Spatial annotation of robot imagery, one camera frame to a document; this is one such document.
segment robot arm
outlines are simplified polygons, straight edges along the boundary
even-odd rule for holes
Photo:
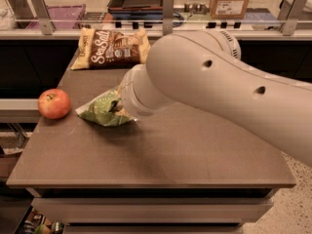
[[[194,106],[312,167],[312,84],[265,73],[239,55],[237,41],[226,32],[167,35],[153,45],[146,65],[126,74],[122,103],[140,118],[174,101]]]

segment wrapper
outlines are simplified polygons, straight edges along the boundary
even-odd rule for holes
[[[73,70],[146,63],[150,50],[143,28],[131,36],[116,31],[82,28],[78,47],[78,58],[71,66]]]
[[[113,88],[76,109],[80,118],[104,127],[125,124],[134,118],[126,112],[120,102],[118,87]]]

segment red apple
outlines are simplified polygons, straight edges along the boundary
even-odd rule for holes
[[[38,98],[38,109],[49,119],[62,118],[70,111],[69,96],[60,89],[47,90]]]

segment table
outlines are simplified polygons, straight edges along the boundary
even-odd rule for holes
[[[279,188],[295,186],[279,149],[180,103],[120,127],[79,118],[74,109],[117,86],[127,69],[69,67],[58,87],[72,110],[39,120],[7,182],[27,188],[32,205],[66,223],[66,233],[74,223],[95,224],[88,229],[95,232],[105,223],[242,233],[242,224],[273,206]]]

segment brown snack bag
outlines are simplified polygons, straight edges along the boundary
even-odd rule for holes
[[[143,28],[131,36],[109,30],[82,28],[78,47],[79,55],[71,69],[146,63],[150,50],[146,31]]]

